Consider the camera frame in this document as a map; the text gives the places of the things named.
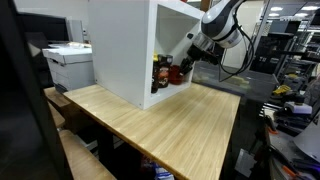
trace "ceiling light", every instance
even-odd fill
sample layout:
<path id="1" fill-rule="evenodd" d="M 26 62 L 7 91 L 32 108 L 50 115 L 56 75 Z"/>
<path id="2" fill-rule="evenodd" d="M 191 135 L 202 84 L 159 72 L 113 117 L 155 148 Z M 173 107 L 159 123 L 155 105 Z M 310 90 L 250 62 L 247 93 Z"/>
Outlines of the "ceiling light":
<path id="1" fill-rule="evenodd" d="M 279 16 L 279 14 L 277 14 L 277 13 L 271 13 L 271 14 L 269 14 L 269 16 L 275 17 L 275 16 Z"/>
<path id="2" fill-rule="evenodd" d="M 317 6 L 305 6 L 302 8 L 302 10 L 304 11 L 314 11 L 314 10 L 317 10 L 319 7 Z"/>
<path id="3" fill-rule="evenodd" d="M 297 13 L 296 15 L 294 16 L 298 16 L 298 17 L 305 17 L 305 16 L 308 16 L 309 14 L 306 14 L 306 13 Z"/>
<path id="4" fill-rule="evenodd" d="M 282 11 L 282 7 L 272 7 L 271 11 Z"/>

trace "box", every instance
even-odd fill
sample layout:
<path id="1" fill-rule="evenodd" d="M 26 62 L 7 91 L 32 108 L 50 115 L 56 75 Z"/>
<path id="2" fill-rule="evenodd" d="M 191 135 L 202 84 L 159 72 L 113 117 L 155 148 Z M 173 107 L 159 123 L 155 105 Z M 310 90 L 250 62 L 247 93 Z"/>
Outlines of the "box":
<path id="1" fill-rule="evenodd" d="M 43 49 L 42 52 L 59 92 L 95 84 L 91 48 Z"/>

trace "wooden table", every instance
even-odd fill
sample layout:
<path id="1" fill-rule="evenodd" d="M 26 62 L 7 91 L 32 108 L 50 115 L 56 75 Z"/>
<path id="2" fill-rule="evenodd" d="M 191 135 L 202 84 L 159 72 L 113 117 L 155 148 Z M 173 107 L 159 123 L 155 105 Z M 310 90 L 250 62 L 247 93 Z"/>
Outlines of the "wooden table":
<path id="1" fill-rule="evenodd" d="M 44 93 L 48 100 L 58 106 L 59 109 L 71 104 L 62 94 L 56 91 L 55 87 L 44 89 Z"/>
<path id="2" fill-rule="evenodd" d="M 61 116 L 61 114 L 48 102 L 52 118 L 54 121 L 54 124 L 57 128 L 62 128 L 65 124 L 65 119 Z"/>
<path id="3" fill-rule="evenodd" d="M 99 85 L 64 94 L 179 179 L 219 179 L 240 97 L 192 84 L 147 110 Z"/>

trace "wire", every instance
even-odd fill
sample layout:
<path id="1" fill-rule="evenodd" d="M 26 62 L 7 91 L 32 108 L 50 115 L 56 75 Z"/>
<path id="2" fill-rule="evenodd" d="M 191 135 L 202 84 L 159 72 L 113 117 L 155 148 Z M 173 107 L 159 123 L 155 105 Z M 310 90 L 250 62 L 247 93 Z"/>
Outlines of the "wire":
<path id="1" fill-rule="evenodd" d="M 222 61 L 219 61 L 219 65 L 220 65 L 220 68 L 219 68 L 219 82 L 223 82 L 229 78 L 231 78 L 232 76 L 236 76 L 242 72 L 244 72 L 252 63 L 253 61 L 253 58 L 254 58 L 254 46 L 253 46 L 253 42 L 251 41 L 250 37 L 241 29 L 241 27 L 239 26 L 238 24 L 238 20 L 237 20 L 237 12 L 238 12 L 238 9 L 236 9 L 235 11 L 235 14 L 233 15 L 233 18 L 234 18 L 234 21 L 235 21 L 235 25 L 237 26 L 237 30 L 240 31 L 242 37 L 243 37 L 243 40 L 244 40 L 244 43 L 245 43 L 245 46 L 246 46 L 246 55 L 245 55 L 245 58 L 243 60 L 243 63 L 240 67 L 240 69 L 238 69 L 236 72 L 229 72 L 227 71 L 224 67 L 223 67 L 223 63 L 224 63 L 224 59 L 225 59 L 225 54 L 224 54 L 224 58 Z M 246 40 L 245 38 L 247 38 L 247 40 L 249 41 L 249 46 L 247 47 L 246 45 Z M 223 80 L 220 80 L 220 73 L 221 73 L 221 70 L 222 69 L 225 73 L 229 74 L 230 76 L 223 79 Z"/>

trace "white shelf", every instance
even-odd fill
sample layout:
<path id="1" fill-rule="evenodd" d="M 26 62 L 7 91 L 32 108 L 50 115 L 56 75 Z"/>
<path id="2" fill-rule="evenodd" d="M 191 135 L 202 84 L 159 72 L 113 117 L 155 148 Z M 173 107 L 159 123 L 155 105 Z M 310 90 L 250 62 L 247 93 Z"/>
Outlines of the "white shelf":
<path id="1" fill-rule="evenodd" d="M 168 97 L 177 94 L 180 91 L 183 91 L 190 87 L 190 82 L 183 82 L 180 85 L 170 84 L 166 88 L 159 88 L 158 92 L 155 94 L 151 94 L 150 98 L 150 106 L 156 104 L 157 102 L 163 101 Z"/>
<path id="2" fill-rule="evenodd" d="M 204 15 L 203 11 L 200 11 L 199 9 L 194 8 L 193 6 L 180 0 L 157 0 L 156 2 L 158 5 L 176 12 L 175 14 L 169 14 L 166 17 L 183 17 L 183 15 L 185 15 L 200 20 Z"/>
<path id="3" fill-rule="evenodd" d="M 193 41 L 187 34 L 198 34 L 203 14 L 180 0 L 90 0 L 97 83 L 141 109 L 188 88 L 192 72 L 186 83 L 151 95 L 153 52 L 170 54 L 173 64 L 180 65 Z"/>

